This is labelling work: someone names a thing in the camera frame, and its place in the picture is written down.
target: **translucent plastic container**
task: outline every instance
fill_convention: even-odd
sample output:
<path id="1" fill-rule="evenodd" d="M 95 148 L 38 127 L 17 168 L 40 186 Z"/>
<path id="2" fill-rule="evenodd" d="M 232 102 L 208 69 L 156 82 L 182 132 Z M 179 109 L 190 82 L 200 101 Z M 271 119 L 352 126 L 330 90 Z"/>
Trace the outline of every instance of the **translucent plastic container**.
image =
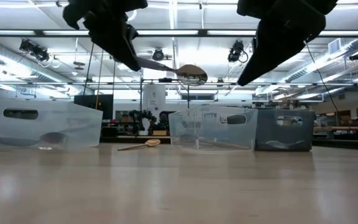
<path id="1" fill-rule="evenodd" d="M 0 100 L 0 151 L 98 146 L 102 116 L 69 102 Z"/>
<path id="2" fill-rule="evenodd" d="M 199 106 L 169 115 L 174 149 L 253 151 L 257 110 Z"/>
<path id="3" fill-rule="evenodd" d="M 310 151 L 314 117 L 308 110 L 259 110 L 255 150 Z"/>

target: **wooden spoon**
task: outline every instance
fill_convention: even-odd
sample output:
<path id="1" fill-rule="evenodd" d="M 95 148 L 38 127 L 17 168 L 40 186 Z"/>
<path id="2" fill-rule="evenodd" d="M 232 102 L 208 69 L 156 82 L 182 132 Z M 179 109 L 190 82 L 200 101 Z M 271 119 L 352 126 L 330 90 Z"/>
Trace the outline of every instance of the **wooden spoon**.
<path id="1" fill-rule="evenodd" d="M 176 73 L 178 75 L 179 82 L 185 85 L 200 86 L 204 85 L 208 81 L 208 75 L 206 72 L 195 65 L 184 65 L 179 69 L 173 69 L 161 63 L 139 57 L 137 58 L 137 62 L 143 68 Z"/>
<path id="2" fill-rule="evenodd" d="M 125 150 L 131 150 L 131 149 L 138 149 L 140 147 L 155 147 L 161 144 L 161 141 L 159 139 L 150 139 L 145 144 L 137 145 L 137 146 L 129 146 L 129 147 L 123 147 L 118 149 L 118 151 L 125 151 Z"/>

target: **table surface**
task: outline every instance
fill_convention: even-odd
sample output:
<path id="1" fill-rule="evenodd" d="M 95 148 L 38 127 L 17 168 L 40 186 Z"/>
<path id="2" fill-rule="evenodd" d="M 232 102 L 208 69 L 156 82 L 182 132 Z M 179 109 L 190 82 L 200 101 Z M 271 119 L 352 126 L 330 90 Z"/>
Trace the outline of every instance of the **table surface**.
<path id="1" fill-rule="evenodd" d="M 358 151 L 0 152 L 0 223 L 358 223 Z"/>

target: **ceiling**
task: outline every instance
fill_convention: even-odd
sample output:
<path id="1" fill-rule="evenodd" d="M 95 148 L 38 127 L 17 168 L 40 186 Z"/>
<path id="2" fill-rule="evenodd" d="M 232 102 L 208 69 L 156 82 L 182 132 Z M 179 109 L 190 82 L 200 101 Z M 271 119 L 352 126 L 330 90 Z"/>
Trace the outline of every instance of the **ceiling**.
<path id="1" fill-rule="evenodd" d="M 236 13 L 236 0 L 202 0 L 205 6 L 199 9 L 199 0 L 178 0 L 177 16 L 170 17 L 170 0 L 149 1 L 147 9 L 138 10 L 137 15 L 129 23 L 136 29 L 256 29 L 259 20 L 252 17 L 242 17 Z M 327 16 L 327 28 L 331 30 L 354 30 L 358 29 L 358 0 L 339 0 L 336 10 Z M 34 7 L 34 8 L 9 8 L 28 6 L 32 4 L 55 4 L 55 1 L 48 0 L 0 0 L 0 29 L 71 29 L 62 19 L 63 9 L 57 6 Z M 60 64 L 58 68 L 49 66 L 47 69 L 53 71 L 74 82 L 83 82 L 86 76 L 86 69 L 90 61 L 92 42 L 89 38 L 78 39 L 78 50 L 76 53 L 75 38 L 30 38 L 38 45 L 48 48 L 50 55 L 56 56 L 59 61 L 52 65 Z M 227 55 L 229 49 L 236 40 L 242 40 L 245 45 L 251 38 L 234 37 L 178 37 L 177 64 L 196 64 L 202 67 L 209 75 L 209 82 L 216 82 L 218 78 L 225 78 L 226 82 L 235 82 L 241 73 L 242 67 L 239 64 L 229 63 Z M 318 57 L 328 50 L 328 44 L 335 39 L 317 38 L 309 44 L 312 54 Z M 0 37 L 0 46 L 14 52 L 17 55 L 35 62 L 34 58 L 24 55 L 20 50 L 22 38 Z M 134 46 L 139 55 L 150 55 L 155 48 L 163 49 L 166 55 L 173 55 L 173 41 L 171 37 L 141 37 L 134 40 Z M 99 73 L 104 77 L 104 82 L 111 82 L 116 65 L 117 82 L 138 82 L 139 72 L 122 70 L 104 54 L 98 46 L 94 47 L 94 54 L 91 59 L 89 76 L 98 79 Z M 85 70 L 77 71 L 73 62 L 85 63 Z M 280 82 L 287 77 L 291 71 L 309 63 L 310 55 L 307 49 L 281 64 L 274 71 L 262 76 L 255 82 Z M 172 60 L 163 61 L 168 66 L 175 66 Z M 344 60 L 337 60 L 334 63 L 322 67 L 323 76 L 330 76 L 344 70 Z M 295 82 L 318 82 L 320 77 L 315 73 L 301 77 Z M 118 89 L 139 88 L 139 86 L 118 86 Z M 237 90 L 255 90 L 258 86 L 246 86 Z"/>

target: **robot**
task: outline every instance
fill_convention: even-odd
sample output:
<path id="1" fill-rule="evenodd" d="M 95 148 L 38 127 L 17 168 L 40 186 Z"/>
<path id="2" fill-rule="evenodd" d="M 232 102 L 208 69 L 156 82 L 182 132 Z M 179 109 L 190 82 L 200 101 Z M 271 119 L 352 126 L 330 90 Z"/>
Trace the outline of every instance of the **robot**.
<path id="1" fill-rule="evenodd" d="M 144 9 L 147 0 L 69 0 L 63 18 L 74 29 L 84 17 L 92 41 L 133 71 L 139 71 L 132 41 L 139 35 L 126 12 Z M 247 85 L 293 57 L 326 27 L 337 0 L 239 0 L 237 13 L 259 18 L 254 54 L 239 77 Z"/>

